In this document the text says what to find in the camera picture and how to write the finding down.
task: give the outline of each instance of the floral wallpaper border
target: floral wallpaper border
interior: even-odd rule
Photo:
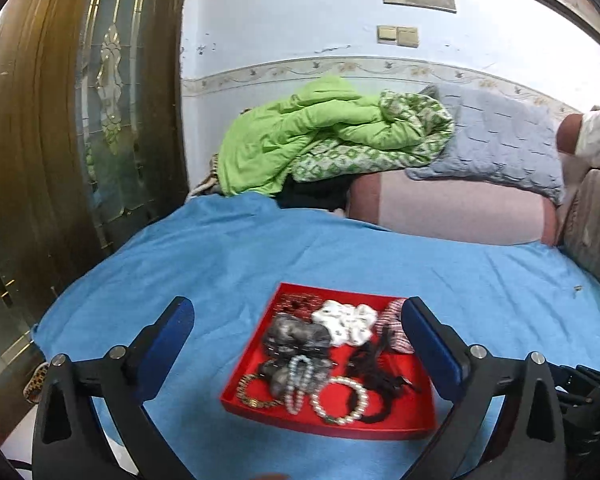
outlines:
[[[310,57],[229,70],[200,79],[182,79],[182,96],[196,97],[262,83],[316,79],[328,73],[344,77],[403,80],[427,85],[449,82],[488,90],[532,105],[544,105],[556,119],[577,113],[573,107],[523,85],[484,72],[417,59],[389,57]]]

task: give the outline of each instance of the red tray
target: red tray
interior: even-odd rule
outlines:
[[[245,406],[235,397],[240,378],[246,374],[255,373],[258,365],[267,360],[262,348],[262,336],[271,324],[273,318],[273,306],[278,302],[280,296],[285,293],[305,292],[320,296],[323,300],[336,300],[340,303],[357,305],[366,303],[376,310],[384,309],[394,297],[375,296],[371,294],[357,294],[355,292],[343,292],[340,290],[329,290],[327,288],[315,288],[312,286],[293,285],[281,283],[273,298],[269,301],[267,309],[260,320],[249,344],[245,348],[240,361],[235,367],[234,373],[229,379],[220,401],[225,410],[235,415],[244,416],[257,420],[264,424],[270,424],[288,430],[302,431],[303,433],[315,433],[324,436],[336,436],[341,438],[356,438],[365,440],[405,440],[409,438],[422,438],[431,433],[436,426],[436,416],[431,395],[429,376],[424,371],[419,359],[414,355],[391,354],[389,356],[390,366],[394,374],[400,374],[413,384],[418,386],[422,392],[415,393],[407,389],[407,394],[394,402],[389,417],[382,422],[365,424],[356,421],[346,426],[333,426],[325,424],[322,419],[314,413],[308,399],[305,397],[304,405],[298,415],[290,415],[284,406],[258,410]],[[348,345],[331,349],[331,358],[338,363],[332,371],[332,376],[342,375],[344,367],[349,360],[349,355],[354,348]],[[251,381],[247,388],[251,397],[261,400],[270,400],[268,385],[265,381]],[[340,384],[330,384],[320,396],[320,403],[324,409],[333,416],[347,415],[346,399],[350,388]],[[369,407],[367,413],[377,413],[382,407],[380,397],[369,392]]]

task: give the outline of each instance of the bolt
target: bolt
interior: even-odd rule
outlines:
[[[109,350],[109,357],[112,359],[120,359],[124,357],[126,354],[126,348],[123,346],[114,346],[111,350]]]
[[[540,352],[531,352],[531,360],[537,365],[543,365],[546,359]]]
[[[473,345],[471,348],[469,348],[469,352],[471,352],[472,356],[477,357],[478,359],[484,359],[487,357],[487,349],[481,345]]]
[[[60,365],[64,364],[65,361],[66,361],[66,355],[58,354],[53,359],[51,359],[51,364],[53,366],[60,366]]]

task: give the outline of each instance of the gray cushion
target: gray cushion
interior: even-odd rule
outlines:
[[[431,164],[405,170],[410,178],[488,180],[534,191],[557,205],[562,202],[562,165],[547,108],[454,84],[423,92],[445,105],[456,121],[456,132]]]

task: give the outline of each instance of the blue cloth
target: blue cloth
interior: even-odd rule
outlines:
[[[138,233],[64,292],[34,339],[47,357],[98,358],[129,344],[174,296],[186,296],[195,327],[145,406],[197,478],[400,478],[426,441],[296,433],[222,408],[219,395],[279,282],[420,296],[468,344],[494,355],[524,358],[538,350],[556,364],[600,369],[600,286],[558,250],[395,234],[323,211],[281,210],[252,192],[196,198]],[[493,428],[493,404],[468,463]],[[438,399],[439,421],[449,407]],[[115,436],[102,404],[98,411]]]

